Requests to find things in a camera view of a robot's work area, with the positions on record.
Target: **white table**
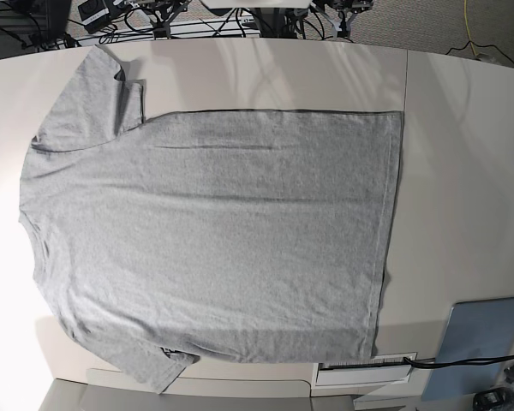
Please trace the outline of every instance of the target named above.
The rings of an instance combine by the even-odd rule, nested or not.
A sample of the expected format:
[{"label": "white table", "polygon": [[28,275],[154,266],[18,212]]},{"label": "white table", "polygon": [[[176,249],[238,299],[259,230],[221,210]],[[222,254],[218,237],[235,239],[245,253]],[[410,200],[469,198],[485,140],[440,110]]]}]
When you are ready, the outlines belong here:
[{"label": "white table", "polygon": [[[241,108],[405,110],[379,354],[432,357],[453,303],[514,295],[514,69],[276,39],[138,42],[106,50],[124,62],[129,80],[145,81],[147,118]],[[36,409],[52,378],[85,382],[88,368],[114,369],[71,342],[51,316],[33,284],[32,250],[17,223],[29,140],[87,52],[0,61],[0,409]],[[311,364],[203,360],[183,377],[309,381],[311,373]]]}]

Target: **yellow cable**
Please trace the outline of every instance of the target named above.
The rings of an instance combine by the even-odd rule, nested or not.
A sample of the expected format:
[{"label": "yellow cable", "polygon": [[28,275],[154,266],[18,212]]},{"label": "yellow cable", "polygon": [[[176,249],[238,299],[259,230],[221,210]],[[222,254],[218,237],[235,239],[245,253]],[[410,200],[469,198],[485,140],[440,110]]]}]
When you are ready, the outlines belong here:
[{"label": "yellow cable", "polygon": [[472,52],[474,53],[474,57],[476,57],[478,56],[478,54],[476,53],[474,43],[472,42],[472,38],[470,37],[469,18],[466,15],[466,3],[467,0],[464,0],[464,23],[466,24],[466,33],[469,35],[470,47],[472,47]]}]

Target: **gray t-shirt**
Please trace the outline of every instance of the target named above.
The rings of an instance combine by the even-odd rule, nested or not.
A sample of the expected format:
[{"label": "gray t-shirt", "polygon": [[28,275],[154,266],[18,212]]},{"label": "gray t-shirt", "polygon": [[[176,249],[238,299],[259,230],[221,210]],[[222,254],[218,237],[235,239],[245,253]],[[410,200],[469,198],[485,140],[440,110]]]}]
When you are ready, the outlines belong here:
[{"label": "gray t-shirt", "polygon": [[21,222],[69,337],[157,392],[200,355],[369,357],[402,113],[143,123],[141,97],[95,48],[28,148]]}]

